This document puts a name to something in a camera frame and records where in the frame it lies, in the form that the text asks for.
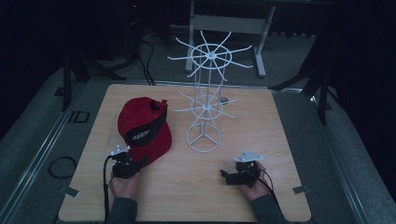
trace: hand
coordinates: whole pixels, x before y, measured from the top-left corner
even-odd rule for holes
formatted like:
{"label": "hand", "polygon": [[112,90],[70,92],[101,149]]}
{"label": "hand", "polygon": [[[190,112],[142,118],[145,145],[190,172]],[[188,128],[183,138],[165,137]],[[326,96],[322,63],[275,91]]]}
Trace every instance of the hand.
{"label": "hand", "polygon": [[110,183],[110,189],[115,198],[128,198],[133,199],[136,195],[137,180],[140,177],[140,172],[128,179],[114,177]]}
{"label": "hand", "polygon": [[[264,179],[265,178],[265,172],[264,172],[265,168],[258,161],[255,161],[255,162],[259,166],[259,169],[260,169],[259,179],[264,181],[266,184],[268,184],[267,181]],[[249,201],[253,201],[257,198],[260,198],[261,196],[264,196],[264,195],[270,193],[270,190],[267,187],[265,187],[265,185],[262,182],[260,182],[259,180],[256,180],[256,182],[254,183],[252,188],[250,188],[246,185],[239,185],[238,188],[245,194],[245,196],[248,198]]]}

